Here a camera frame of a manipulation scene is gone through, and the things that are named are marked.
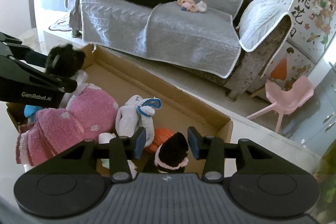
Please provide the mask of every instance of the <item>metal screw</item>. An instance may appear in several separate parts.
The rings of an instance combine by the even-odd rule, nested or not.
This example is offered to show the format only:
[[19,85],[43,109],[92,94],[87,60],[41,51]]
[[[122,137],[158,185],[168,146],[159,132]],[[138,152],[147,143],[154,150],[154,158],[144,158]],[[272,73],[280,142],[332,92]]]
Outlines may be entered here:
[[208,180],[219,180],[222,175],[217,171],[210,171],[205,174],[206,179]]
[[117,181],[127,180],[129,175],[126,172],[117,172],[112,175],[112,178]]

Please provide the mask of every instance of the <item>cardboard box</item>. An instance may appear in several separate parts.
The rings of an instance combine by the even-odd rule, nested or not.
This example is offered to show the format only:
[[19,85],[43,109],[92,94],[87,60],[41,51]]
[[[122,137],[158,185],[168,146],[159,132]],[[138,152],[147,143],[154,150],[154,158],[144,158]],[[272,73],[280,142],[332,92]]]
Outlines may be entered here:
[[[230,142],[233,123],[228,116],[104,47],[93,49],[93,45],[82,49],[86,53],[83,69],[89,75],[88,83],[108,92],[119,106],[123,106],[136,94],[142,98],[155,96],[162,100],[162,108],[153,116],[155,128],[170,128],[186,136],[187,128],[194,126],[203,136],[213,135]],[[26,123],[23,108],[22,104],[7,104],[8,115],[16,128]],[[141,160],[134,161],[139,172],[148,156],[144,152]],[[201,174],[204,160],[196,161],[191,152],[188,158],[189,164],[185,171]],[[108,169],[101,166],[100,160],[97,161],[97,170],[103,175],[109,173]]]

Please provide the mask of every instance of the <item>blue cloth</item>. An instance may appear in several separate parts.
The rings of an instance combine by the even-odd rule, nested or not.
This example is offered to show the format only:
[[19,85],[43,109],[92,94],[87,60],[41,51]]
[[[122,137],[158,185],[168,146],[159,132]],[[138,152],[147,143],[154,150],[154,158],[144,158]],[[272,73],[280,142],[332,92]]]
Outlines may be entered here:
[[43,107],[40,106],[31,106],[31,105],[26,105],[25,109],[24,109],[24,115],[26,118],[29,118],[30,116],[33,117],[33,122],[36,122],[35,119],[35,114],[36,112],[38,112],[39,110],[42,110]]

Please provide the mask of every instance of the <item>pink chair leg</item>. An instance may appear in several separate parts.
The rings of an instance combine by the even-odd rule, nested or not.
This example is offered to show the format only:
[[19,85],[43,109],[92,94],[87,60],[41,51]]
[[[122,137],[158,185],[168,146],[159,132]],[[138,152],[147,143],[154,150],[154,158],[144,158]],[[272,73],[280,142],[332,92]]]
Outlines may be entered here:
[[277,126],[275,128],[275,133],[279,133],[283,117],[284,117],[284,114],[283,113],[279,113],[279,118],[278,118]]
[[263,114],[265,114],[265,113],[267,113],[267,112],[269,112],[271,110],[274,110],[274,106],[275,106],[275,104],[271,104],[271,105],[269,105],[267,107],[264,107],[263,109],[261,109],[261,110],[255,112],[255,113],[247,116],[246,119],[252,120],[252,119],[254,119],[256,117],[259,117],[259,116],[261,116],[261,115],[263,115]]

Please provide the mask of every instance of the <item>bird illustration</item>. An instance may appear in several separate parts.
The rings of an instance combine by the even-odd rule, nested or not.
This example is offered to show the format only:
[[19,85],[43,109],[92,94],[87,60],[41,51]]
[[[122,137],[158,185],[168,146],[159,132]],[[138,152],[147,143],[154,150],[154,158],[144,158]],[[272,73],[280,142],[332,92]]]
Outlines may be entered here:
[[315,45],[315,39],[319,38],[320,35],[315,35],[313,32],[311,33],[310,37],[307,40],[307,43],[309,42],[313,42],[313,44]]

